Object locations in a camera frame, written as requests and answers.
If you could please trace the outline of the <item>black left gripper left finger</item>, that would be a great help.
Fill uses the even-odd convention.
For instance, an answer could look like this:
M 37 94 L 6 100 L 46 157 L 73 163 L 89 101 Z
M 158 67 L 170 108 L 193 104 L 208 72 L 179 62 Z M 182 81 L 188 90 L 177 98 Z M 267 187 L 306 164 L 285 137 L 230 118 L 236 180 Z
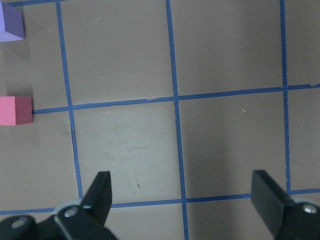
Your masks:
M 54 221 L 66 240 L 110 240 L 105 222 L 111 205 L 111 174 L 100 171 L 80 203 L 61 208 Z

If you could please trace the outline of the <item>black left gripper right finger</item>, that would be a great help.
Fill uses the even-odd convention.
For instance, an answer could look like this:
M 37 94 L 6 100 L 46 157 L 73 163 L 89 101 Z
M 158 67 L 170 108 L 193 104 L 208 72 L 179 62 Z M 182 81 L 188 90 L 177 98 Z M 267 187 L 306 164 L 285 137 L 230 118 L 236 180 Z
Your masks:
M 275 240 L 318 240 L 320 206 L 292 197 L 265 171 L 253 170 L 251 202 Z

